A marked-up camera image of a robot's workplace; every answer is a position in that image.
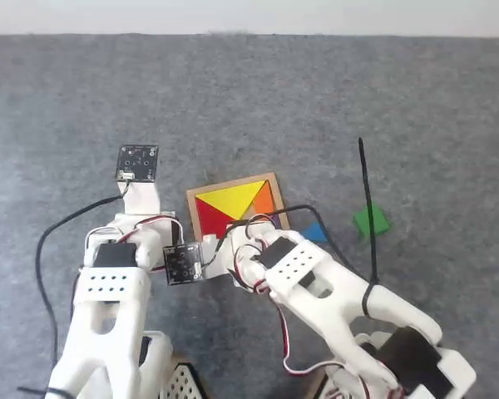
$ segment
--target gray carpet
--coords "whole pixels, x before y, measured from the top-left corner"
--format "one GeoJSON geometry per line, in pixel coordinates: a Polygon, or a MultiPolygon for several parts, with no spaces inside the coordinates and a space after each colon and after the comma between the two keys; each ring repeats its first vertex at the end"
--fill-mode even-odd
{"type": "MultiPolygon", "coordinates": [[[[161,147],[163,208],[188,238],[185,190],[272,170],[286,203],[315,205],[367,272],[352,223],[364,201],[359,135],[393,224],[378,241],[383,283],[438,320],[477,369],[468,397],[499,398],[499,40],[140,35],[0,37],[0,397],[47,381],[37,238],[116,193],[120,144],[161,147]]],[[[47,242],[61,343],[84,234],[120,208],[47,242]]],[[[327,358],[289,321],[294,366],[327,358]]],[[[218,399],[300,398],[309,384],[281,367],[269,303],[227,278],[167,288],[157,275],[147,327],[172,337],[218,399]]]]}

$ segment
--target red wire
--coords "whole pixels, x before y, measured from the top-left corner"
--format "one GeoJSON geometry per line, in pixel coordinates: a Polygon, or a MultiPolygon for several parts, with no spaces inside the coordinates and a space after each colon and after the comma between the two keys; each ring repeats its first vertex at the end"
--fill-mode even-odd
{"type": "Polygon", "coordinates": [[[257,283],[255,283],[253,285],[253,290],[256,292],[256,293],[265,293],[267,290],[269,290],[268,287],[265,287],[263,291],[259,291],[257,288],[262,284],[264,283],[266,280],[264,278],[262,278],[261,280],[257,281],[257,283]]]}
{"type": "Polygon", "coordinates": [[[368,387],[366,386],[366,382],[364,382],[364,379],[362,377],[359,377],[360,379],[360,382],[363,384],[363,389],[364,389],[364,395],[366,396],[366,399],[370,399],[370,395],[369,395],[369,390],[368,390],[368,387]]]}
{"type": "Polygon", "coordinates": [[[158,214],[156,216],[151,216],[150,218],[139,220],[138,222],[135,223],[135,227],[133,228],[133,230],[130,231],[129,233],[127,233],[127,234],[122,235],[120,237],[120,239],[118,240],[118,242],[119,243],[125,243],[125,242],[127,242],[127,239],[129,239],[134,233],[137,232],[136,226],[138,226],[139,224],[149,223],[149,222],[153,222],[153,221],[159,220],[159,219],[172,219],[172,220],[176,220],[176,218],[172,218],[171,216],[166,216],[165,214],[158,214]]]}
{"type": "Polygon", "coordinates": [[[143,220],[136,222],[135,227],[138,226],[139,224],[153,222],[154,220],[158,220],[158,219],[175,219],[175,218],[172,218],[171,216],[167,216],[165,214],[158,214],[156,216],[151,216],[150,218],[146,218],[146,219],[143,219],[143,220]]]}

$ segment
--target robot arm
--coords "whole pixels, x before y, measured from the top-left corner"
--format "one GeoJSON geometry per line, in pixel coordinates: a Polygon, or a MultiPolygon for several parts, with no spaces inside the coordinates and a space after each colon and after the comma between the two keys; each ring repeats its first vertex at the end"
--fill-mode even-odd
{"type": "Polygon", "coordinates": [[[236,285],[249,291],[268,289],[275,303],[292,311],[328,344],[333,361],[341,365],[328,370],[344,392],[359,398],[387,397],[404,387],[408,397],[456,399],[475,381],[475,372],[460,354],[437,347],[441,328],[411,303],[375,286],[368,298],[370,316],[399,329],[394,336],[376,332],[354,337],[349,324],[363,316],[365,280],[295,231],[259,223],[248,232],[233,229],[206,272],[216,274],[224,267],[238,277],[236,285]],[[378,353],[369,354],[365,344],[378,353]]]}

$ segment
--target black circuit board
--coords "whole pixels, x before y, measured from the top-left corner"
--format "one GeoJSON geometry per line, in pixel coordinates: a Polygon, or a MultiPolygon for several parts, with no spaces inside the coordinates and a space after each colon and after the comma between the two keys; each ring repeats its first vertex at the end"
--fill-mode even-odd
{"type": "Polygon", "coordinates": [[[201,265],[201,244],[189,243],[164,247],[168,285],[194,283],[205,279],[201,265]]]}
{"type": "Polygon", "coordinates": [[[158,154],[157,145],[123,145],[118,153],[116,180],[155,181],[158,154]]]}

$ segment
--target cable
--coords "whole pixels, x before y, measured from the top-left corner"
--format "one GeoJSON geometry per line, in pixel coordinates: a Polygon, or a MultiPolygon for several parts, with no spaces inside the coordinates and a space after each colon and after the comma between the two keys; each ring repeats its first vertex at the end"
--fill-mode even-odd
{"type": "Polygon", "coordinates": [[[116,230],[117,233],[120,234],[120,236],[124,235],[124,232],[116,226],[101,226],[101,227],[95,227],[91,231],[89,231],[86,236],[85,236],[85,250],[89,248],[89,238],[91,237],[92,234],[97,233],[102,230],[116,230]]]}
{"type": "Polygon", "coordinates": [[[370,399],[371,396],[369,395],[369,390],[368,390],[368,386],[366,385],[366,382],[364,381],[364,379],[361,376],[358,376],[358,379],[360,381],[360,384],[363,387],[365,398],[370,399]]]}
{"type": "Polygon", "coordinates": [[[260,218],[265,218],[267,219],[276,229],[277,229],[277,225],[275,224],[274,220],[268,216],[267,214],[254,214],[252,217],[250,217],[248,219],[248,221],[246,222],[246,227],[245,227],[245,234],[246,234],[246,238],[247,239],[251,239],[250,237],[250,232],[249,232],[249,229],[250,229],[250,225],[255,222],[257,219],[260,219],[260,218]]]}
{"type": "Polygon", "coordinates": [[[272,303],[275,305],[277,308],[277,312],[279,314],[279,318],[281,320],[281,332],[283,333],[283,367],[287,371],[288,374],[291,376],[306,376],[310,374],[311,372],[321,368],[321,367],[326,367],[326,366],[338,366],[338,367],[343,367],[343,364],[340,362],[336,362],[334,360],[328,360],[324,362],[319,362],[314,364],[311,367],[308,367],[304,370],[294,370],[289,367],[287,364],[287,361],[289,360],[290,357],[290,337],[289,337],[289,327],[287,326],[286,319],[284,318],[283,310],[281,307],[272,301],[272,303]]]}
{"type": "Polygon", "coordinates": [[[67,391],[63,391],[62,389],[56,388],[47,388],[46,390],[42,389],[33,389],[27,387],[17,387],[17,391],[23,393],[29,393],[30,395],[41,395],[43,398],[47,393],[53,393],[54,395],[59,395],[60,397],[64,397],[65,399],[76,399],[74,395],[67,391]]]}
{"type": "Polygon", "coordinates": [[[74,283],[72,284],[72,295],[70,297],[70,311],[69,311],[71,320],[72,320],[72,316],[74,315],[74,298],[76,297],[77,282],[80,279],[81,274],[82,274],[82,271],[78,270],[76,277],[74,278],[74,283]]]}
{"type": "Polygon", "coordinates": [[[180,227],[180,242],[182,244],[184,244],[185,243],[185,238],[184,238],[184,235],[183,235],[183,226],[181,225],[181,222],[178,219],[176,219],[176,218],[174,218],[172,216],[167,216],[165,214],[158,214],[157,216],[151,216],[150,218],[139,220],[138,222],[136,222],[135,227],[133,228],[133,230],[130,231],[129,233],[126,233],[126,234],[122,235],[119,238],[118,242],[119,243],[125,243],[125,242],[127,242],[127,239],[129,239],[136,232],[140,231],[140,229],[141,229],[140,226],[141,225],[155,223],[155,222],[157,222],[159,220],[162,220],[162,219],[168,219],[172,223],[176,223],[176,224],[179,225],[179,227],[180,227]]]}
{"type": "Polygon", "coordinates": [[[235,274],[237,275],[237,277],[239,278],[239,280],[242,282],[242,286],[247,290],[247,291],[251,291],[251,292],[254,292],[254,286],[246,283],[244,281],[244,278],[242,277],[242,274],[240,273],[240,270],[239,270],[239,264],[237,262],[237,256],[239,254],[239,251],[244,248],[244,247],[251,247],[253,249],[257,249],[257,251],[259,251],[259,253],[262,253],[262,249],[258,248],[258,247],[255,247],[253,244],[242,244],[240,245],[236,251],[235,251],[235,255],[233,256],[233,268],[235,269],[235,274]]]}
{"type": "Polygon", "coordinates": [[[63,226],[65,223],[70,222],[71,220],[77,218],[78,216],[81,216],[82,214],[85,214],[89,210],[95,209],[99,206],[105,205],[105,204],[110,204],[111,202],[114,202],[116,200],[121,200],[124,197],[124,194],[127,192],[127,188],[129,187],[130,182],[127,182],[126,189],[123,191],[122,194],[120,195],[114,195],[112,197],[108,197],[105,199],[100,199],[99,201],[90,204],[84,208],[81,208],[77,210],[76,212],[73,212],[69,214],[67,217],[64,219],[60,220],[59,222],[53,224],[52,226],[48,227],[41,235],[41,238],[39,239],[39,242],[37,243],[37,250],[35,252],[35,279],[37,280],[37,289],[39,293],[41,294],[42,302],[44,303],[44,307],[47,310],[48,317],[50,318],[50,327],[52,329],[52,356],[51,356],[51,371],[57,364],[57,348],[58,348],[58,327],[57,327],[57,320],[56,320],[56,314],[53,311],[53,306],[52,303],[50,302],[50,299],[48,298],[47,291],[44,288],[44,282],[42,281],[42,271],[41,271],[41,255],[42,255],[42,246],[44,245],[47,237],[55,230],[58,229],[59,227],[63,226]]]}
{"type": "Polygon", "coordinates": [[[368,207],[369,242],[372,253],[372,275],[369,278],[369,285],[364,292],[362,301],[364,316],[369,318],[368,298],[372,293],[373,287],[379,284],[379,276],[377,271],[377,242],[375,240],[375,227],[373,222],[372,196],[369,190],[368,167],[366,166],[366,155],[364,154],[364,142],[360,137],[358,138],[358,153],[360,154],[360,165],[363,171],[364,194],[366,196],[366,206],[368,207]]]}

